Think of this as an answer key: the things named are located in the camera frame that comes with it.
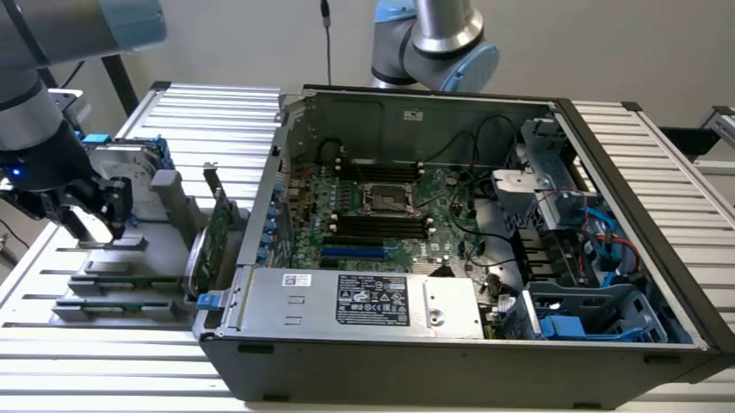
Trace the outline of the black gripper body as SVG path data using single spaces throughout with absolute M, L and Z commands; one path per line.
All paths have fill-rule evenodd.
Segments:
M 61 207 L 78 207 L 102 221 L 102 181 L 129 178 L 102 170 L 98 157 L 108 148 L 105 144 L 37 144 L 19 149 L 2 145 L 1 175 L 9 188 L 1 198 L 33 219 L 58 224 Z M 130 179 L 130 213 L 132 208 Z

